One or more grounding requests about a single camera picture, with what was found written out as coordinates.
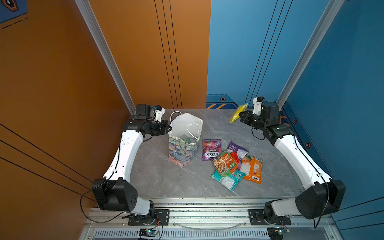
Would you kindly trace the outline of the yellow snack bag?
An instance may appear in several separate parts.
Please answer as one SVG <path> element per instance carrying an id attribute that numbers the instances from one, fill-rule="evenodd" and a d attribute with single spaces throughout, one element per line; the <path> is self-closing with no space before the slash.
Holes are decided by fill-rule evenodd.
<path id="1" fill-rule="evenodd" d="M 230 117 L 230 123 L 232 124 L 235 121 L 237 121 L 240 118 L 240 113 L 244 112 L 247 108 L 248 108 L 248 103 L 238 106 L 235 112 Z"/>

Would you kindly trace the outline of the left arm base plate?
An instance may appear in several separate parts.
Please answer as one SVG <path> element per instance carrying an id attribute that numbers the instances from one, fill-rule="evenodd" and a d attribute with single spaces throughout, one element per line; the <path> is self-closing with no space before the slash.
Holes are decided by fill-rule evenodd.
<path id="1" fill-rule="evenodd" d="M 154 226 L 160 224 L 160 226 L 167 226 L 170 220 L 169 209 L 155 209 L 150 210 L 147 215 L 132 215 L 129 217 L 129 226 Z"/>

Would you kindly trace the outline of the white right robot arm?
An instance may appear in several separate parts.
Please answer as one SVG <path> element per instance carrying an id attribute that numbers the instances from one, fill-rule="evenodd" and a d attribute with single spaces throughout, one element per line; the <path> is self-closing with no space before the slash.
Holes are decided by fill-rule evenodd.
<path id="1" fill-rule="evenodd" d="M 276 224 L 291 215 L 312 220 L 338 212 L 345 196 L 345 184 L 333 180 L 323 171 L 300 145 L 291 128 L 280 124 L 280 109 L 276 103 L 259 97 L 254 98 L 253 104 L 253 110 L 239 114 L 241 122 L 263 132 L 264 137 L 288 160 L 305 189 L 295 198 L 267 202 L 262 219 Z"/>

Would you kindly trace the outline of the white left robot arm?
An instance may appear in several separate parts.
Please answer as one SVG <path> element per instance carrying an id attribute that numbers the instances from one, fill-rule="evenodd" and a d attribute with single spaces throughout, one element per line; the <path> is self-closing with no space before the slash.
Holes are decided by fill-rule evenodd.
<path id="1" fill-rule="evenodd" d="M 166 135 L 172 127 L 162 120 L 165 109 L 159 105 L 137 105 L 136 111 L 124 123 L 121 140 L 112 163 L 103 177 L 94 180 L 92 192 L 102 211 L 122 211 L 153 219 L 153 202 L 139 197 L 131 185 L 131 172 L 140 145 L 146 135 Z"/>

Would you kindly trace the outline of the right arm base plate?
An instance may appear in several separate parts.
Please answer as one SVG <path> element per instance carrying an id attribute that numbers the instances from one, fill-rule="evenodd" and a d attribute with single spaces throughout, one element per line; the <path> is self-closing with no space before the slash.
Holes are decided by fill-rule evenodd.
<path id="1" fill-rule="evenodd" d="M 280 225 L 289 226 L 292 224 L 289 216 L 276 216 L 262 209 L 249 209 L 249 220 L 252 226 Z"/>

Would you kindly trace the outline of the floral paper gift bag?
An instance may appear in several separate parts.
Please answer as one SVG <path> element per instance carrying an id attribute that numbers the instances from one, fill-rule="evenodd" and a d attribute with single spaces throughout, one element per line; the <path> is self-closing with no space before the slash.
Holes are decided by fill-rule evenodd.
<path id="1" fill-rule="evenodd" d="M 199 147 L 203 120 L 190 114 L 174 111 L 170 116 L 169 161 L 185 167 Z"/>

